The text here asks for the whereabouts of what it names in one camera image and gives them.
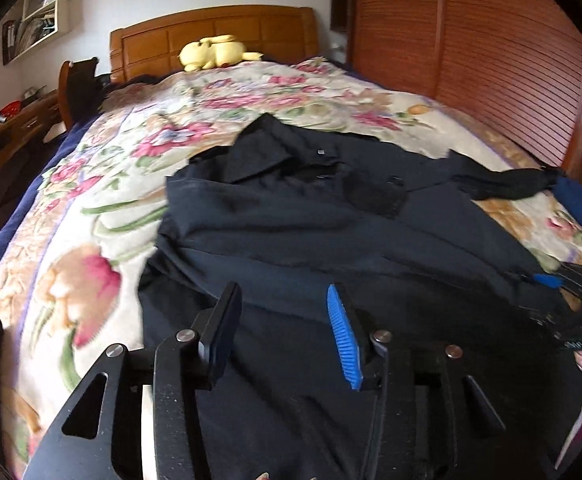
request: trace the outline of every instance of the wooden desk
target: wooden desk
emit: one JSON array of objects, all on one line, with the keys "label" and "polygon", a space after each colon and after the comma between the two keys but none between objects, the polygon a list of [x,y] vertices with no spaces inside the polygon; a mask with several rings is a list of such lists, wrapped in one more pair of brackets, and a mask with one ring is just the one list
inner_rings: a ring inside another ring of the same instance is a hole
[{"label": "wooden desk", "polygon": [[41,141],[50,127],[59,122],[60,111],[54,91],[0,124],[0,172],[19,150],[33,140]]}]

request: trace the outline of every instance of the metal bolt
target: metal bolt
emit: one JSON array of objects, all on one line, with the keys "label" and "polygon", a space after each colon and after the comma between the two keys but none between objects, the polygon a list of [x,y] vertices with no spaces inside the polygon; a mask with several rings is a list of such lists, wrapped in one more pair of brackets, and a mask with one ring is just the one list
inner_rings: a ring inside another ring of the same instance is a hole
[{"label": "metal bolt", "polygon": [[447,357],[451,359],[459,359],[464,355],[464,350],[462,350],[458,345],[449,345],[444,349]]},{"label": "metal bolt", "polygon": [[176,339],[181,343],[188,343],[189,341],[193,341],[197,337],[196,331],[187,328],[186,330],[180,330],[176,335]]},{"label": "metal bolt", "polygon": [[115,343],[106,349],[106,357],[117,357],[124,351],[124,347],[120,343]]},{"label": "metal bolt", "polygon": [[393,334],[388,330],[376,330],[373,332],[373,339],[378,343],[390,343],[393,339]]}]

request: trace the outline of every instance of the floral blanket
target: floral blanket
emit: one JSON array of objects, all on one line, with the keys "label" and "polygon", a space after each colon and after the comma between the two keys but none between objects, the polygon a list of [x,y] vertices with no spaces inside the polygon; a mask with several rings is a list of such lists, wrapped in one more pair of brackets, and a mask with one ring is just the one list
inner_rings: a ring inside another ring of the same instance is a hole
[{"label": "floral blanket", "polygon": [[[165,177],[196,153],[231,144],[263,112],[430,157],[453,149],[492,170],[530,164],[506,139],[472,133],[436,103],[382,90],[321,58],[293,67],[244,62],[114,91],[77,149],[44,174],[0,263],[2,424],[17,478],[101,352],[116,342],[142,347],[136,286],[167,208]],[[479,205],[546,269],[582,264],[582,228],[550,193]],[[152,460],[150,442],[144,452]]]}]

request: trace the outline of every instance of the yellow plush toy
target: yellow plush toy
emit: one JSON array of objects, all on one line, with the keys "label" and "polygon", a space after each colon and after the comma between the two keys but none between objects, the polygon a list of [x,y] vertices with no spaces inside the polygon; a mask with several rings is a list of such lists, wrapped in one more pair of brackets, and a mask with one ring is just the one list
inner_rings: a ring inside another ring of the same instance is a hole
[{"label": "yellow plush toy", "polygon": [[187,72],[197,72],[207,68],[235,65],[241,61],[259,61],[262,54],[245,52],[243,43],[235,41],[235,36],[226,34],[214,38],[202,38],[185,45],[180,52],[180,63]]}]

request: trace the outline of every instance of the wooden wardrobe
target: wooden wardrobe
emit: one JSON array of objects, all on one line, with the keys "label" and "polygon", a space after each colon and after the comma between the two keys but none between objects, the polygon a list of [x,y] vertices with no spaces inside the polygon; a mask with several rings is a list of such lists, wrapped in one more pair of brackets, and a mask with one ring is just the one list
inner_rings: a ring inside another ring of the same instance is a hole
[{"label": "wooden wardrobe", "polygon": [[356,72],[471,114],[578,175],[582,36],[553,0],[352,1]]}]

